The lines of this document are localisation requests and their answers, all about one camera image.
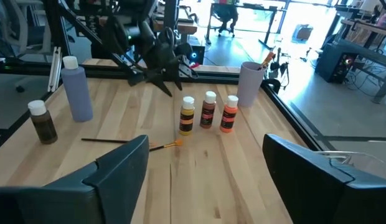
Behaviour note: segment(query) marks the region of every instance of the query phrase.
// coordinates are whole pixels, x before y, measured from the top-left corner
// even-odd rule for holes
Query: yellow paint bottle
[[[183,97],[181,108],[181,122],[179,123],[179,134],[190,135],[193,130],[194,117],[194,98],[191,96]]]

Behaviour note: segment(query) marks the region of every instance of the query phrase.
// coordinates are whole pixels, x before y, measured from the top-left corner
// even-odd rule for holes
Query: brown paint bottle
[[[57,141],[57,133],[49,111],[42,100],[34,100],[28,104],[31,121],[42,144],[52,144]]]
[[[202,111],[201,111],[201,119],[200,126],[202,128],[211,128],[212,120],[214,118],[214,111],[217,99],[217,94],[212,91],[208,91],[205,93],[205,100],[203,101]]]

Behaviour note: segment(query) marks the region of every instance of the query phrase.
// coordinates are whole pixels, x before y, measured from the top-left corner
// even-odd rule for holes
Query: acrylic paint bottle
[[[179,123],[179,134],[190,135],[193,129],[194,117],[194,98],[191,96],[183,97],[181,108],[181,122]]]
[[[202,111],[201,111],[201,119],[200,126],[202,128],[211,128],[212,120],[214,118],[214,111],[217,99],[217,94],[212,91],[208,91],[205,93],[205,100],[203,101]]]
[[[64,57],[63,62],[62,80],[73,120],[89,121],[93,118],[93,110],[85,70],[78,66],[74,56]]]
[[[220,130],[225,133],[232,132],[233,130],[233,124],[235,122],[235,117],[237,114],[237,102],[237,96],[228,96],[228,101],[225,105],[222,120],[220,122]]]
[[[31,121],[42,144],[52,144],[57,141],[57,133],[49,111],[42,100],[34,100],[28,104]]]

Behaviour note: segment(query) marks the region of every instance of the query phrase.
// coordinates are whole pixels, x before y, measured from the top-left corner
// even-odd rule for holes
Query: butcher block tabletop
[[[0,148],[0,186],[42,186],[118,147],[81,138],[133,139],[147,134],[152,144],[182,139],[183,146],[150,153],[132,223],[292,223],[262,154],[266,133],[304,146],[302,139],[262,90],[252,108],[239,108],[234,130],[219,129],[234,85],[166,83],[169,97],[152,84],[130,87],[125,80],[88,79],[93,119],[73,121],[61,86],[45,103],[59,140],[39,142],[27,120]],[[217,94],[214,125],[199,126],[206,91]],[[190,136],[178,133],[182,98],[195,98]]]

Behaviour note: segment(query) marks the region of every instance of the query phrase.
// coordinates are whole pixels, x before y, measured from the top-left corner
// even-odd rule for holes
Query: brush handle
[[[118,143],[118,144],[125,144],[129,141],[125,140],[111,140],[111,139],[88,139],[88,138],[81,138],[82,141],[91,141],[91,142],[107,142],[107,143]]]
[[[164,148],[165,148],[165,146],[154,147],[152,149],[149,149],[149,152],[153,152],[153,151],[164,149]]]

